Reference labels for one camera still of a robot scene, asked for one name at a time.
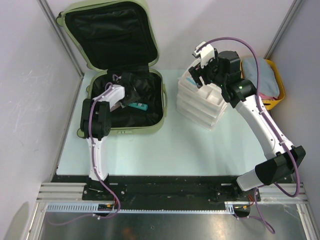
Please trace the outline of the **teal toothpaste tube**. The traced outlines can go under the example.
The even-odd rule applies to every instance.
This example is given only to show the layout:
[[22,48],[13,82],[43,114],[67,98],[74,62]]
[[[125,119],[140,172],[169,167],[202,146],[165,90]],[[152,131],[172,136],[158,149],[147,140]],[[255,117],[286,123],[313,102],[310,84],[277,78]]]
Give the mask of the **teal toothpaste tube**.
[[140,103],[140,102],[132,102],[128,106],[131,108],[142,110],[142,111],[147,111],[149,107],[147,104]]

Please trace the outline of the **white plastic drawer organizer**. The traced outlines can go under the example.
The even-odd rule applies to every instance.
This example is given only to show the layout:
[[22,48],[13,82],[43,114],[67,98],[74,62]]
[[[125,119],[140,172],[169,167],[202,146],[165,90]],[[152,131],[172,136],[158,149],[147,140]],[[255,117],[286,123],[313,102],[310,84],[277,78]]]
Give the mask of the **white plastic drawer organizer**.
[[186,77],[191,77],[187,70],[178,78],[176,110],[211,131],[225,113],[228,104],[222,98],[220,88],[214,84],[197,88]]

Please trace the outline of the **green hard-shell suitcase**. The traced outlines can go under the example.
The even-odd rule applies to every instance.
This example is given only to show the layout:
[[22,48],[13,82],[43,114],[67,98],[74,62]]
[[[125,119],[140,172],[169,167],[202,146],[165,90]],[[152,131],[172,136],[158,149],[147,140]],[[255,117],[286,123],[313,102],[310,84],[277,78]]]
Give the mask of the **green hard-shell suitcase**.
[[84,0],[56,17],[89,69],[96,74],[87,98],[100,95],[107,83],[125,84],[146,110],[119,107],[110,113],[111,134],[152,134],[167,114],[163,77],[153,69],[159,50],[145,0]]

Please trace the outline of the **pink garment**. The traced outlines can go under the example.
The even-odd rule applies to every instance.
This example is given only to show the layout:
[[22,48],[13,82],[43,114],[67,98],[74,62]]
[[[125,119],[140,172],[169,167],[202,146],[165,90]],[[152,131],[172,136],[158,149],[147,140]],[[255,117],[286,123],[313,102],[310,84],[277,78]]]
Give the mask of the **pink garment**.
[[267,95],[264,95],[263,93],[259,93],[259,96],[261,98],[261,100],[264,102],[264,101],[277,101],[278,98],[277,97],[273,97],[273,96],[267,96]]

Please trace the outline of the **grey garment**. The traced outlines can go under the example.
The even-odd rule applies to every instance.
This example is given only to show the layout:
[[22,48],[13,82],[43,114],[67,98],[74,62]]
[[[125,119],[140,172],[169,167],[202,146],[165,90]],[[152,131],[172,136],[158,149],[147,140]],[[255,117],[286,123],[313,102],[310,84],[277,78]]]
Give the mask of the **grey garment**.
[[[267,61],[261,57],[257,58],[259,65],[259,93],[266,96],[278,97],[280,90],[275,78],[275,74],[267,63]],[[246,57],[241,63],[242,75],[245,79],[250,80],[255,87],[257,87],[257,65],[254,57]]]

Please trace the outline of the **yellow plastic basket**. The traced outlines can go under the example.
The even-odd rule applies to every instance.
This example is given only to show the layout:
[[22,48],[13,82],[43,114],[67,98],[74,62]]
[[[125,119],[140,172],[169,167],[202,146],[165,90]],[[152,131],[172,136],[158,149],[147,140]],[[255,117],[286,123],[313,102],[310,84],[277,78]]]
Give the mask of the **yellow plastic basket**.
[[[259,95],[264,107],[270,111],[285,98],[285,88],[281,75],[274,62],[258,58],[259,64]],[[254,57],[246,57],[241,62],[242,76],[250,80],[255,87],[258,83],[258,72]]]

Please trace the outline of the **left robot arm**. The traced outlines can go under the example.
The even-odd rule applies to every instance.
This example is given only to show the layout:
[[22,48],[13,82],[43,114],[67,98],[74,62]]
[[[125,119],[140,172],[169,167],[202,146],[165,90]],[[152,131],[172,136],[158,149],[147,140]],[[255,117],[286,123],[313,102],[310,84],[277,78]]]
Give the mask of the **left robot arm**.
[[113,73],[99,76],[91,87],[91,96],[82,102],[80,135],[86,139],[90,151],[89,178],[104,181],[108,171],[102,164],[102,145],[112,128],[112,111],[137,102],[139,95],[133,73]]

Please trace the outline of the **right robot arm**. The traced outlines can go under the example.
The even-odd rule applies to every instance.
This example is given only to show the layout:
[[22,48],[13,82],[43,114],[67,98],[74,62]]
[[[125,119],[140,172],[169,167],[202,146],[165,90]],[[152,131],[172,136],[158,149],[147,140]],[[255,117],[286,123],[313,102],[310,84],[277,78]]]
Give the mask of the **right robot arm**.
[[200,86],[214,84],[221,89],[225,102],[245,119],[258,139],[266,161],[240,175],[230,188],[231,196],[242,201],[249,190],[275,184],[281,178],[296,173],[306,155],[302,146],[294,146],[276,126],[257,96],[255,85],[242,78],[241,60],[235,51],[216,49],[195,51],[195,61],[188,68],[193,80]]

